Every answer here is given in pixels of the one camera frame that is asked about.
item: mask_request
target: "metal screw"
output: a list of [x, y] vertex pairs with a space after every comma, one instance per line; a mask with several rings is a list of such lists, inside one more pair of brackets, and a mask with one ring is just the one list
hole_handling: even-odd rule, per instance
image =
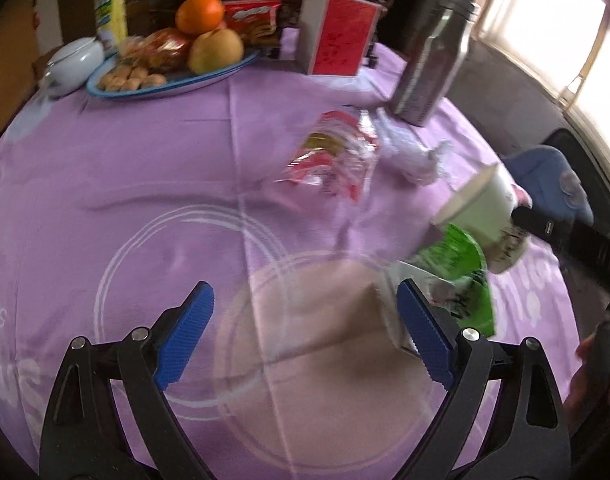
[[148, 335], [150, 335], [150, 331], [144, 326], [140, 326], [132, 330], [132, 341], [145, 341]]
[[478, 341], [480, 339], [480, 334], [478, 333], [478, 330], [466, 328], [463, 330], [463, 337], [467, 339], [467, 341]]
[[72, 343], [70, 346], [72, 347], [72, 350], [80, 350], [81, 348], [83, 348], [83, 346], [85, 346], [85, 338], [82, 335], [75, 337], [74, 339], [72, 339]]
[[528, 337], [525, 339], [525, 345], [527, 345], [527, 348], [530, 350], [538, 350], [540, 348], [540, 342], [538, 339], [534, 339], [533, 337]]

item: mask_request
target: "plastic bag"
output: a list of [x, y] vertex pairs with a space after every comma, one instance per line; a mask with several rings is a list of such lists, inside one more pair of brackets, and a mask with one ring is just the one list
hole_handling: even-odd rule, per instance
[[142, 36], [127, 36], [118, 44], [118, 56], [121, 59], [136, 60], [141, 56], [144, 39]]
[[475, 328], [485, 337], [495, 334], [485, 256], [468, 233], [448, 224], [440, 242], [422, 249], [407, 263], [450, 282], [450, 287], [432, 283], [426, 296], [449, 310], [461, 328]]
[[368, 192], [379, 150], [367, 111], [354, 117], [333, 110], [321, 115], [277, 182], [318, 186], [358, 202]]
[[176, 28], [163, 28], [128, 49], [130, 57], [137, 57], [144, 66], [154, 72], [166, 73], [187, 67], [191, 46], [192, 39], [181, 31]]
[[374, 125], [383, 146], [382, 156], [402, 171], [409, 182], [429, 186], [448, 174], [445, 157], [451, 150], [449, 140], [442, 140], [436, 148], [429, 150], [408, 128], [396, 126], [384, 108], [378, 108], [376, 115]]

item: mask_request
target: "pear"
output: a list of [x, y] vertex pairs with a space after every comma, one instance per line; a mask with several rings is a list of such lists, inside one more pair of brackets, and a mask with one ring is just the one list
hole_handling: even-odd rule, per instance
[[217, 28], [192, 43], [187, 65], [195, 74], [207, 74], [243, 59], [245, 49], [239, 35], [230, 28]]

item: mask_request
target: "white ceramic pot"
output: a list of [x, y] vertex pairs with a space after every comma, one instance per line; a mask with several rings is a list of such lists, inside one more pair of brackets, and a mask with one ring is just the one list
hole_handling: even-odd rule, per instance
[[47, 63], [42, 86], [50, 97], [74, 92], [104, 61], [103, 45], [94, 38], [80, 38], [59, 49]]

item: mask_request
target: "white lid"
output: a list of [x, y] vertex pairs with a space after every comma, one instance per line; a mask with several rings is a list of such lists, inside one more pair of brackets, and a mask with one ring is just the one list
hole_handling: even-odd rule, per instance
[[442, 225], [453, 221], [453, 219], [458, 216], [458, 214], [464, 208], [469, 206], [477, 199], [477, 197], [487, 187], [489, 182], [494, 178], [494, 176], [496, 175], [496, 171], [498, 171], [498, 162], [486, 166], [477, 174], [475, 174], [471, 179], [467, 181], [467, 184], [465, 184], [465, 186], [461, 187], [452, 195], [452, 197], [441, 208], [441, 210], [438, 211], [438, 213], [432, 220], [432, 223], [434, 225]]
[[49, 62], [47, 64], [48, 65], [56, 64], [61, 59], [65, 58], [67, 56], [71, 56], [72, 54], [79, 51], [81, 48], [93, 43], [93, 41], [96, 41], [96, 38], [79, 38], [78, 40], [74, 40], [71, 43], [68, 43], [67, 45], [61, 47], [57, 51], [57, 53], [51, 57], [51, 59], [49, 60]]

